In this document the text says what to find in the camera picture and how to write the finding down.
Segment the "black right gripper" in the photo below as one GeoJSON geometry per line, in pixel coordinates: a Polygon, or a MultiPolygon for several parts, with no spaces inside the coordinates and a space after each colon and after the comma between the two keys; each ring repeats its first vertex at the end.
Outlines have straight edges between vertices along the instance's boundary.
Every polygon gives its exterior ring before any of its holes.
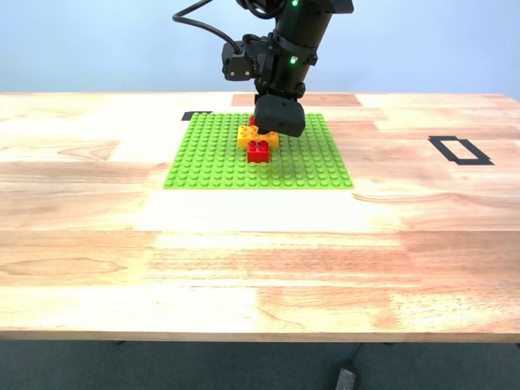
{"type": "Polygon", "coordinates": [[[306,127],[305,112],[296,102],[306,91],[309,68],[318,61],[317,46],[297,45],[285,38],[271,38],[257,55],[254,125],[260,135],[275,132],[299,137],[306,127]]]}

